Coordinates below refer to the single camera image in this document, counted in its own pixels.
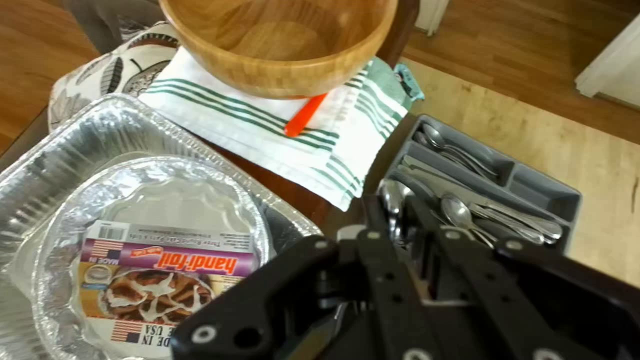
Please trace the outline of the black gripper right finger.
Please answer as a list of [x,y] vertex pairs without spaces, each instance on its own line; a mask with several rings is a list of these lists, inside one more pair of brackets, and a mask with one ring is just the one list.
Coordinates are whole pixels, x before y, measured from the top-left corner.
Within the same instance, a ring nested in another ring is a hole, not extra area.
[[431,299],[468,318],[477,360],[640,360],[640,290],[516,236],[478,245],[425,200],[407,204]]

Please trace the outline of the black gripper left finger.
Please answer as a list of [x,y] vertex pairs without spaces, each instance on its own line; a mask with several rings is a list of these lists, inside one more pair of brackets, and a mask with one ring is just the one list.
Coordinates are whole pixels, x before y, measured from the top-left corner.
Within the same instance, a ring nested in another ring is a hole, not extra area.
[[171,335],[173,360],[266,360],[358,301],[356,240],[308,236]]

